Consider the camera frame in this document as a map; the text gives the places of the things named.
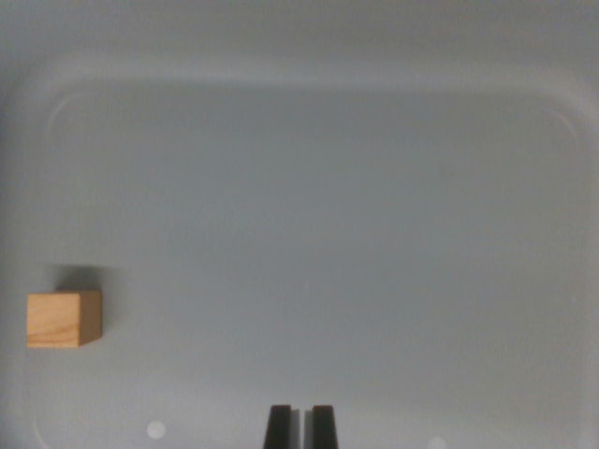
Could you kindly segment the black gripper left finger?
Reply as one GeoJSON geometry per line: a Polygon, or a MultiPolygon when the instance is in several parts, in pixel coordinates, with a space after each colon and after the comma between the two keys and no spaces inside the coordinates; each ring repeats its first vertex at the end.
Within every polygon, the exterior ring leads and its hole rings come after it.
{"type": "Polygon", "coordinates": [[[263,441],[264,449],[300,448],[300,410],[272,405],[263,441]]]}

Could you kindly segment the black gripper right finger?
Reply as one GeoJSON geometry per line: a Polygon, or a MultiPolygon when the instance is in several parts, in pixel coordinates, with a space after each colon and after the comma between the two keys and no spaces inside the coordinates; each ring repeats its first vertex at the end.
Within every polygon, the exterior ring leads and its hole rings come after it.
{"type": "Polygon", "coordinates": [[[304,414],[304,449],[338,449],[332,405],[315,405],[304,414]]]}

